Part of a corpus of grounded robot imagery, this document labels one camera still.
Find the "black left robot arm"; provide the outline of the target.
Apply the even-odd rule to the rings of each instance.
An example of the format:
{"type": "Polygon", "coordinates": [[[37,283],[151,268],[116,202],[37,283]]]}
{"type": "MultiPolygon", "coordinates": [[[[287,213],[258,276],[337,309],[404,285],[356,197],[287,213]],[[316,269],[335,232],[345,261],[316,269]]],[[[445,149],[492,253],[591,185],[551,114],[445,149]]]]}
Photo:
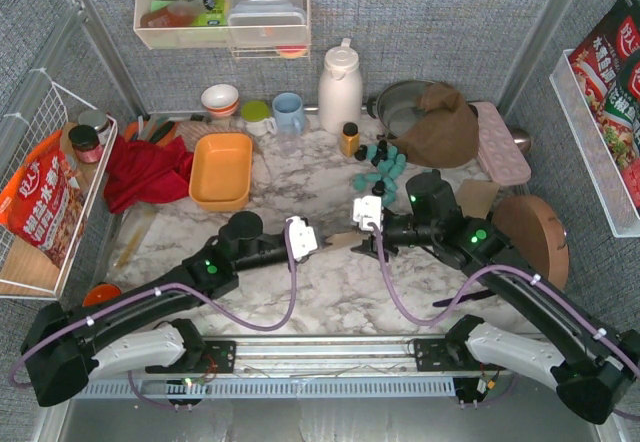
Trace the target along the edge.
{"type": "Polygon", "coordinates": [[[194,255],[166,274],[130,292],[89,307],[41,308],[21,347],[18,367],[29,375],[38,404],[51,407],[81,392],[96,377],[143,367],[190,370],[204,352],[194,324],[177,319],[144,326],[216,299],[236,289],[239,272],[297,263],[323,248],[325,239],[304,217],[287,218],[278,234],[266,234],[254,212],[234,214],[194,255]]]}

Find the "round wooden board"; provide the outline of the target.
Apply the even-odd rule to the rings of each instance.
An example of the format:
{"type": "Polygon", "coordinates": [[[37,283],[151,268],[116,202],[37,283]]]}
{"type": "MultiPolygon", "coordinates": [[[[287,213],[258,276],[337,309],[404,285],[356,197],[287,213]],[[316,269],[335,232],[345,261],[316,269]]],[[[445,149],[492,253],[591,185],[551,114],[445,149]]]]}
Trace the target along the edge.
{"type": "Polygon", "coordinates": [[[492,222],[538,273],[557,289],[565,289],[569,276],[567,234],[547,202],[534,195],[507,197],[496,206],[492,222]]]}

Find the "clear plastic food containers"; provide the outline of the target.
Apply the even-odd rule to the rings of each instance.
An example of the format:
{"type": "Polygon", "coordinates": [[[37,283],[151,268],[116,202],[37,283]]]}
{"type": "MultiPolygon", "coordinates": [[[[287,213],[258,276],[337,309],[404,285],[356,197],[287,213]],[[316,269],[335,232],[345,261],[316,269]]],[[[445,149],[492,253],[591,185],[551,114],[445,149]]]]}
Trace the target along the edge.
{"type": "Polygon", "coordinates": [[[307,40],[304,0],[229,0],[226,20],[236,46],[270,47],[307,40]]]}

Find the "white thermos jug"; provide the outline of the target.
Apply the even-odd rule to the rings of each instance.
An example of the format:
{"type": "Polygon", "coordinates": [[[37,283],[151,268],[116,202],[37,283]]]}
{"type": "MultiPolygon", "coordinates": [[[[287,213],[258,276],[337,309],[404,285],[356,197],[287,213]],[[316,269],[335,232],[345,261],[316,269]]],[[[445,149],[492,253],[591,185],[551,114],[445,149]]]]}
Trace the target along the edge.
{"type": "Polygon", "coordinates": [[[318,117],[322,128],[339,134],[348,122],[360,119],[363,103],[363,82],[359,55],[351,47],[351,39],[329,49],[319,80],[318,117]]]}

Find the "red jam jar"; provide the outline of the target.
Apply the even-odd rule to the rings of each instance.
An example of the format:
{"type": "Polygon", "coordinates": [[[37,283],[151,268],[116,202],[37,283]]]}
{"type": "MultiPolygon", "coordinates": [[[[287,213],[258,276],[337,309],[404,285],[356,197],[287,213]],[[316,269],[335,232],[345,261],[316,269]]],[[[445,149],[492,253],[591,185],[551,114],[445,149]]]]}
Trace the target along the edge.
{"type": "Polygon", "coordinates": [[[97,131],[88,125],[75,125],[68,132],[68,139],[77,159],[84,164],[98,163],[103,154],[103,146],[97,131]]]}

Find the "pink ice cube tray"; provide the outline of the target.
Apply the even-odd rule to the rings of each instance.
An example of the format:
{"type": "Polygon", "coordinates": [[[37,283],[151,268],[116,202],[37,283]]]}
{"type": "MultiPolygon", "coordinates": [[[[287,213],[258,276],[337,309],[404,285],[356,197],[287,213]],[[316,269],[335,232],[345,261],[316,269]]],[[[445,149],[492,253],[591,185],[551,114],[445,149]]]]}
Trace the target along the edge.
{"type": "Polygon", "coordinates": [[[497,108],[491,102],[473,102],[478,112],[477,159],[490,179],[503,187],[522,185],[531,169],[513,140],[497,108]]]}

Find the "green capsule number 3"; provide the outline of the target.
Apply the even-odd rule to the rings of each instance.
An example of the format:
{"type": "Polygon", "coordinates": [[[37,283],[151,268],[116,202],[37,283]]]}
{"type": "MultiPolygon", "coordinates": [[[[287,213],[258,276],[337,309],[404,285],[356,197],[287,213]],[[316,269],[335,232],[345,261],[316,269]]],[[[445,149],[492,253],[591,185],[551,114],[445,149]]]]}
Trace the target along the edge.
{"type": "Polygon", "coordinates": [[[397,199],[397,187],[395,185],[386,185],[384,188],[384,194],[382,196],[382,204],[385,207],[390,206],[397,199]]]}

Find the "blue mug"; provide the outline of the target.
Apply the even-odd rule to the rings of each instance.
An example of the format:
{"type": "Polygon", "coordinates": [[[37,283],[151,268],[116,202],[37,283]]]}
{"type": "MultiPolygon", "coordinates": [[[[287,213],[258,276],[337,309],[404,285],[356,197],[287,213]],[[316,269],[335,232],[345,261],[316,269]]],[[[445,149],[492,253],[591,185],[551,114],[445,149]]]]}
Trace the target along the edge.
{"type": "Polygon", "coordinates": [[[302,98],[292,92],[277,95],[272,112],[279,133],[301,135],[307,127],[302,98]]]}

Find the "red noodle package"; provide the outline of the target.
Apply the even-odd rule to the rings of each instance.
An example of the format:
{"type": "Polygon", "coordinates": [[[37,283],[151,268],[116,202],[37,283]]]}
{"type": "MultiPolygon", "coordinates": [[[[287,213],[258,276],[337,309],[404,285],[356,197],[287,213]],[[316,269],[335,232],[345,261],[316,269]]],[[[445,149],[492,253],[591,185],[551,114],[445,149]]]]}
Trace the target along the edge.
{"type": "Polygon", "coordinates": [[[638,206],[638,0],[617,0],[568,60],[631,200],[638,206]]]}

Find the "orange plastic storage basket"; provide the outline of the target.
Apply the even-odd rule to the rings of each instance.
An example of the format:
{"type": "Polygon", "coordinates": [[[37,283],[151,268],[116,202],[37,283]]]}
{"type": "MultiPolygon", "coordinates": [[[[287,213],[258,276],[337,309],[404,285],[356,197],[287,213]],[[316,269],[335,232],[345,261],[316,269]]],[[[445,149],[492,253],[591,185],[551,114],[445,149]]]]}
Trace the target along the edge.
{"type": "Polygon", "coordinates": [[[249,201],[252,139],[243,133],[213,133],[195,146],[189,196],[209,212],[234,212],[249,201]]]}

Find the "brown cloth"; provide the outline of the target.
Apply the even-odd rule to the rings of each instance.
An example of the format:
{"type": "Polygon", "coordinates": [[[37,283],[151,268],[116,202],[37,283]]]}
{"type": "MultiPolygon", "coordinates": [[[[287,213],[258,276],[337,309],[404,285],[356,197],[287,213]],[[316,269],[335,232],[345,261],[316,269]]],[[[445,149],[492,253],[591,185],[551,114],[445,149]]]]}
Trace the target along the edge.
{"type": "Polygon", "coordinates": [[[417,122],[392,144],[409,163],[429,168],[457,168],[479,150],[478,115],[461,92],[434,83],[416,100],[423,112],[417,122]]]}

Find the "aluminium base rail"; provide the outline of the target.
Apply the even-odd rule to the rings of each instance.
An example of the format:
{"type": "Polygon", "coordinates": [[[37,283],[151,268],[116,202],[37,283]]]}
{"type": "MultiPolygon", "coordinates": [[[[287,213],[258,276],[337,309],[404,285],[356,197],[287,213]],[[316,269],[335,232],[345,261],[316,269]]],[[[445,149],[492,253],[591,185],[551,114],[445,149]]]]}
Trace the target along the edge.
{"type": "MultiPolygon", "coordinates": [[[[553,371],[569,367],[569,359],[550,343],[503,332],[489,324],[476,326],[469,334],[446,335],[441,340],[416,339],[413,354],[417,369],[442,371],[446,364],[454,370],[471,370],[477,364],[495,365],[536,380],[555,383],[553,371]]],[[[77,376],[81,383],[91,377],[107,377],[140,368],[175,373],[197,372],[208,350],[207,342],[188,327],[181,330],[164,325],[147,332],[129,334],[103,345],[85,348],[65,338],[44,357],[44,368],[52,377],[77,376]]],[[[375,357],[367,345],[349,343],[293,342],[276,344],[266,351],[268,358],[340,359],[375,357]]]]}

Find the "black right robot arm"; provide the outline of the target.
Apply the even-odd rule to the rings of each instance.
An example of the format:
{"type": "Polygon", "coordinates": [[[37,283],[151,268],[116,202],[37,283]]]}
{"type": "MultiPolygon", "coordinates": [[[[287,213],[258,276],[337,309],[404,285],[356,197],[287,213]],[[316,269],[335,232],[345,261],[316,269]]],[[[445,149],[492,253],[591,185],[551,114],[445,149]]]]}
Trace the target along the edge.
{"type": "Polygon", "coordinates": [[[390,283],[387,258],[401,247],[421,247],[439,262],[463,273],[467,281],[444,311],[419,319],[387,290],[401,314],[413,324],[433,327],[449,317],[474,283],[501,297],[544,336],[540,342],[503,331],[483,318],[466,315],[445,335],[458,367],[477,362],[528,377],[553,390],[583,420],[604,424],[628,388],[639,379],[639,334],[600,325],[575,306],[520,255],[510,239],[487,219],[464,215],[448,182],[433,170],[406,184],[411,211],[394,214],[381,197],[353,202],[354,225],[369,237],[357,252],[379,260],[390,283]]]}

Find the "brown cardboard sheet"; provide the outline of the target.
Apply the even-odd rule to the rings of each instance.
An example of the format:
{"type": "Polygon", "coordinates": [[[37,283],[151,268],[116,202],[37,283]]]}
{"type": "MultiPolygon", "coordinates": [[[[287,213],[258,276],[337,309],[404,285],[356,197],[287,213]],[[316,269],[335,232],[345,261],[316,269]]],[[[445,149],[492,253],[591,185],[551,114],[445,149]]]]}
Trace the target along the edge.
{"type": "Polygon", "coordinates": [[[360,232],[344,232],[329,236],[326,239],[328,250],[341,250],[344,248],[350,249],[355,246],[359,246],[367,235],[360,232]]]}

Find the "orange round lid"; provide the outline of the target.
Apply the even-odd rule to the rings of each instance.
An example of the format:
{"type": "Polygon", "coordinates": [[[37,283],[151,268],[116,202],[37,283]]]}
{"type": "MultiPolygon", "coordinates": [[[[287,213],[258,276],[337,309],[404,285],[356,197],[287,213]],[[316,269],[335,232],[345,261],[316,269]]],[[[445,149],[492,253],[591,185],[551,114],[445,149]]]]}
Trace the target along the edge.
{"type": "Polygon", "coordinates": [[[122,290],[110,283],[101,283],[92,288],[84,297],[83,307],[90,307],[114,299],[122,294],[122,290]]]}

